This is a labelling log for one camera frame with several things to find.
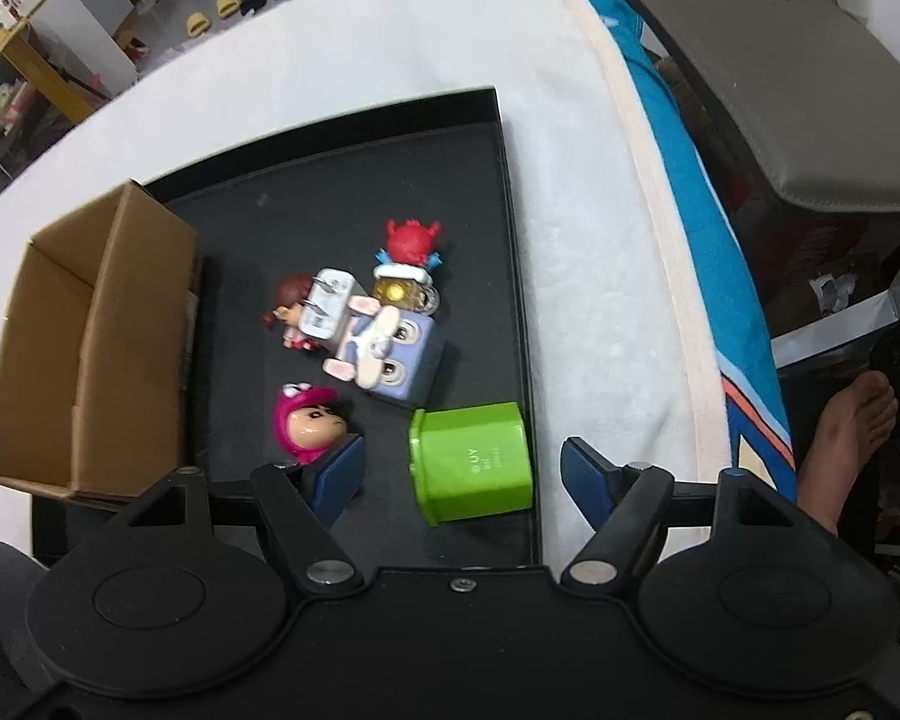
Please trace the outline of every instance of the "brown toy hair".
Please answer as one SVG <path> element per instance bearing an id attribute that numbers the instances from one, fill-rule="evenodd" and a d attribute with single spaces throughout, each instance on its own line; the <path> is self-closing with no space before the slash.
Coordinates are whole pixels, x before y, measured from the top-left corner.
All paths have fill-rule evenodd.
<path id="1" fill-rule="evenodd" d="M 266 328 L 272 330 L 276 324 L 274 311 L 280 306 L 290 308 L 296 303 L 303 303 L 310 294 L 314 285 L 314 277 L 306 274 L 290 274 L 280 282 L 274 294 L 274 309 L 263 314 L 263 322 Z"/>

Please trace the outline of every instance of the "toy eye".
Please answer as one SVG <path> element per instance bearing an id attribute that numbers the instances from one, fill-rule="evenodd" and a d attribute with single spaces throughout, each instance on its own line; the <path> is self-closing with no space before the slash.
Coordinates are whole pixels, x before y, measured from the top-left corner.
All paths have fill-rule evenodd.
<path id="1" fill-rule="evenodd" d="M 420 338 L 420 327 L 416 322 L 402 319 L 396 326 L 394 341 L 396 343 L 416 343 Z"/>
<path id="2" fill-rule="evenodd" d="M 402 362 L 396 362 L 396 360 L 387 360 L 384 362 L 384 370 L 380 376 L 382 384 L 399 386 L 400 384 L 403 384 L 406 378 L 407 369 L 403 367 Z"/>

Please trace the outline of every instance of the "gray pants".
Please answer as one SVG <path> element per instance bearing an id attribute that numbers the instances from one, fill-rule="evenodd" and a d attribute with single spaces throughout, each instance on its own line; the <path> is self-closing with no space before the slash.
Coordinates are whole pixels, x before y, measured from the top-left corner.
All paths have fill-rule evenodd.
<path id="1" fill-rule="evenodd" d="M 0 543 L 0 718 L 53 683 L 26 630 L 26 599 L 45 571 L 40 563 Z"/>

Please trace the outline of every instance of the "human foot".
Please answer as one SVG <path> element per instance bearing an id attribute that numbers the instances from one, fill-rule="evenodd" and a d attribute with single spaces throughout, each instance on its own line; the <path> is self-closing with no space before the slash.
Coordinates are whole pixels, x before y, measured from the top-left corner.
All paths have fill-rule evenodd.
<path id="1" fill-rule="evenodd" d="M 826 404 L 797 479 L 797 504 L 831 533 L 857 474 L 890 437 L 899 403 L 878 370 L 861 373 Z"/>

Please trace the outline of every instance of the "green cup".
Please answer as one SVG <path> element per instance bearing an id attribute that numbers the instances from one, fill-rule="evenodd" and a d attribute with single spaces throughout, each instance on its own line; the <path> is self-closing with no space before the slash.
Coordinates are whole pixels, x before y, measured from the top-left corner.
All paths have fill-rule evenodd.
<path id="1" fill-rule="evenodd" d="M 410 475 L 431 525 L 533 506 L 527 435 L 515 403 L 446 412 L 417 409 Z"/>

